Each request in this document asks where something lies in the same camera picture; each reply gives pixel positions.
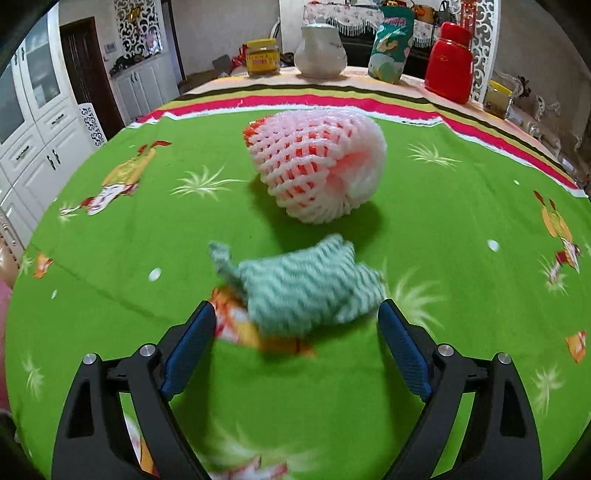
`white foam net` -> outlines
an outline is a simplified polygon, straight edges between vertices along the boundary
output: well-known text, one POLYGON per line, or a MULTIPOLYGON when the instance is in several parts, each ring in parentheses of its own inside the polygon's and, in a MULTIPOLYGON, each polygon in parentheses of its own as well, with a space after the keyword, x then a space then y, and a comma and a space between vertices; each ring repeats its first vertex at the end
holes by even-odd
POLYGON ((384 169, 382 130, 353 109, 277 113, 252 122, 244 139, 268 193, 304 223, 348 215, 375 193, 384 169))

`floor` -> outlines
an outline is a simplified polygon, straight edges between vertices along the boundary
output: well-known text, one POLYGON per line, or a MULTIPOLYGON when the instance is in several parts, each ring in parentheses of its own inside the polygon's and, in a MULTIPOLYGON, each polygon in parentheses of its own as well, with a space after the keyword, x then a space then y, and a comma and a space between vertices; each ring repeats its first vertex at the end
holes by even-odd
POLYGON ((217 78, 218 73, 215 70, 208 70, 206 72, 192 73, 187 76, 187 79, 178 84, 178 93, 183 95, 184 93, 192 90, 204 83, 210 82, 217 78))

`tablecloth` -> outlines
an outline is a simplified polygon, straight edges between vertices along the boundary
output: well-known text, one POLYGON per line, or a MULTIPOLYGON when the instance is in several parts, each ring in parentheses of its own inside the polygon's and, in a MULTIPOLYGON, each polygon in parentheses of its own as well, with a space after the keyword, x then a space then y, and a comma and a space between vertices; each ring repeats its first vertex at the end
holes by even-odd
MULTIPOLYGON (((260 342, 207 252, 209 241, 224 242, 238 262, 335 232, 437 342, 465 356, 510 353, 548 477, 591 416, 589 200, 542 145, 478 104, 457 106, 418 80, 391 86, 355 69, 318 85, 288 73, 215 80, 130 125, 74 174, 33 235, 8 313, 9 399, 33 462, 50 472, 84 354, 128 356, 209 299, 216 341, 171 405, 208 471, 382 478, 423 404, 375 315, 303 340, 260 342), (387 165, 371 201, 303 225, 266 193, 242 130, 317 105, 373 117, 387 165)), ((124 409, 137 429, 127 398, 124 409)), ((452 466, 469 410, 468 397, 437 472, 452 466)))

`doorway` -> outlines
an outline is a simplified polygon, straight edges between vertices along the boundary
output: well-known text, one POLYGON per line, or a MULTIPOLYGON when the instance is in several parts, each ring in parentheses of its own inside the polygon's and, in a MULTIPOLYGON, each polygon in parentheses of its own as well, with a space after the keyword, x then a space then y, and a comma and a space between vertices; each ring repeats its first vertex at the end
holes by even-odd
POLYGON ((174 26, 173 3, 172 0, 162 0, 162 17, 164 21, 164 32, 168 41, 168 50, 173 62, 174 78, 177 85, 186 80, 181 52, 178 47, 177 30, 174 26))
POLYGON ((103 67, 95 18, 85 18, 61 26, 60 37, 76 102, 92 103, 105 137, 109 140, 125 125, 103 67))

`green cloth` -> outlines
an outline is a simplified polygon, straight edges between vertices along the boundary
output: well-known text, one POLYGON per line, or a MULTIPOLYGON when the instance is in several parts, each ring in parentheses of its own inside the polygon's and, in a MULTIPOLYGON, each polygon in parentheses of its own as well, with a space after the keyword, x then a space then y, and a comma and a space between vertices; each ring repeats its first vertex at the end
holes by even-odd
MULTIPOLYGON (((23 269, 7 321, 9 399, 34 463, 49 475, 63 402, 84 354, 128 356, 211 298, 220 283, 207 250, 211 239, 232 245, 242 261, 339 233, 353 242, 358 261, 383 273, 387 294, 408 320, 426 325, 436 342, 477 358, 511 354, 534 407, 549 477, 591 410, 591 358, 576 364, 564 341, 591 331, 589 201, 445 125, 377 119, 388 156, 375 196, 334 222, 303 225, 277 208, 244 146, 244 127, 274 113, 163 118, 126 129, 50 205, 26 256, 35 261, 42 251, 54 264, 42 279, 33 277, 34 265, 23 269), (97 195, 115 166, 155 140, 171 145, 156 147, 133 195, 97 215, 59 216, 64 205, 97 195), (436 147, 437 155, 417 158, 421 145, 432 153, 436 147), (214 182, 240 181, 203 190, 220 169, 214 182), (188 193, 173 193, 185 185, 188 193), (533 190, 547 205, 555 202, 582 250, 580 273, 561 269, 564 291, 549 288, 543 273, 562 243, 545 228, 533 190), (491 249, 489 241, 498 245, 491 249)), ((319 328, 306 342, 313 356, 224 338, 213 344, 171 403, 207 469, 260 454, 263 465, 287 459, 296 480, 383 477, 423 403, 408 392, 375 317, 319 328)), ((470 401, 466 396, 460 406, 436 473, 453 466, 470 401)), ((133 418, 129 402, 124 407, 133 418)))
POLYGON ((353 244, 337 234, 304 250, 237 267, 227 245, 212 242, 209 251, 217 272, 237 289, 265 336, 301 338, 318 325, 349 323, 385 298, 380 274, 356 265, 353 244))

